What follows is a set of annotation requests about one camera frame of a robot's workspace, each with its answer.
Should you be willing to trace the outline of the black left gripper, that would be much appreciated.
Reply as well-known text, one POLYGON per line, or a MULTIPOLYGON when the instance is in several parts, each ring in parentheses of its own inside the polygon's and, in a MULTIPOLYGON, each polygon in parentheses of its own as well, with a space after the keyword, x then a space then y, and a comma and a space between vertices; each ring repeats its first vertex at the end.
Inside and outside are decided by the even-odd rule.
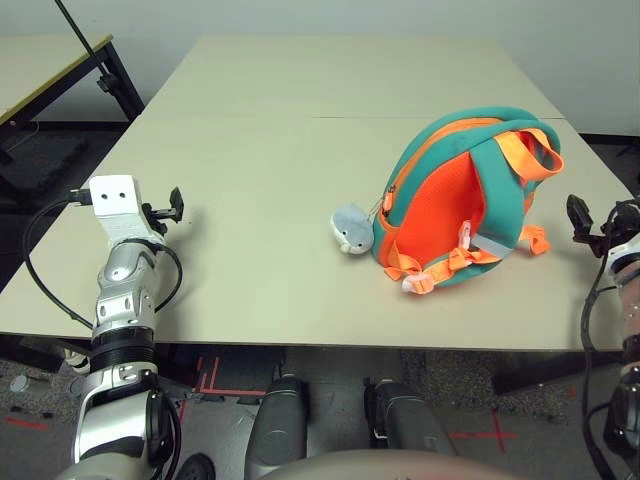
POLYGON ((168 231, 168 227, 164 223, 165 220, 172 219, 174 222, 180 222, 183 218, 184 201, 178 187, 171 191, 169 202, 169 209, 154 210, 150 203, 141 205, 142 213, 148 225, 157 233, 166 233, 168 231))

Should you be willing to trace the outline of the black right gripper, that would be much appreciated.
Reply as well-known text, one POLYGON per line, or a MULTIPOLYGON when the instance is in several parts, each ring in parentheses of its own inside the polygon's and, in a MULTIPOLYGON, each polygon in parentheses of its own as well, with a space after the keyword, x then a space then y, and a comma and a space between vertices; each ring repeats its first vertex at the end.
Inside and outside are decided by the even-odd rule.
POLYGON ((587 204, 577 195, 566 200, 568 218, 574 228, 573 241, 586 244, 595 256, 603 256, 609 249, 622 245, 639 233, 639 201, 618 201, 610 218, 601 225, 600 235, 591 233, 593 220, 587 204))

